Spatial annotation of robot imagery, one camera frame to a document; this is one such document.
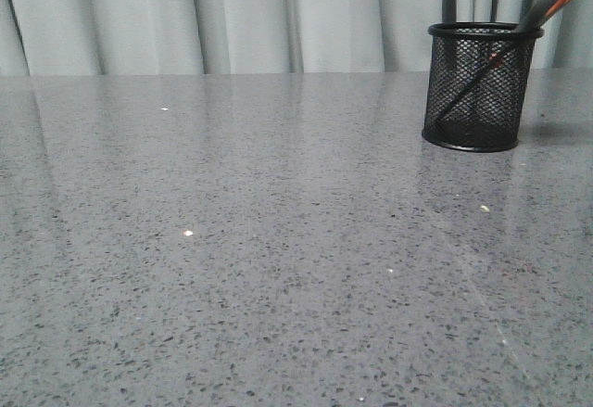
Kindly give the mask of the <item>grey pleated curtain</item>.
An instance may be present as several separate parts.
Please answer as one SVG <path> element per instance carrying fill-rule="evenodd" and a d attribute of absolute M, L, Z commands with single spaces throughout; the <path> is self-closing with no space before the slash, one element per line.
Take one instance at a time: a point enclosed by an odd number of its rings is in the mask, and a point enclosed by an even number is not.
<path fill-rule="evenodd" d="M 1 0 L 1 72 L 421 71 L 431 24 L 515 22 L 535 1 Z"/>

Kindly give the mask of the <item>black mesh pen bucket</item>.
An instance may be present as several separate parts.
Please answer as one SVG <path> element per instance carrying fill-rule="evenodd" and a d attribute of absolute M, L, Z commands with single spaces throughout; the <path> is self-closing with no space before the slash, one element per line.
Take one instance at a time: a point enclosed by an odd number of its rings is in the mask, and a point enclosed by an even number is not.
<path fill-rule="evenodd" d="M 428 34 L 432 59 L 423 139 L 469 152 L 516 147 L 532 56 L 544 31 L 450 22 L 431 25 Z"/>

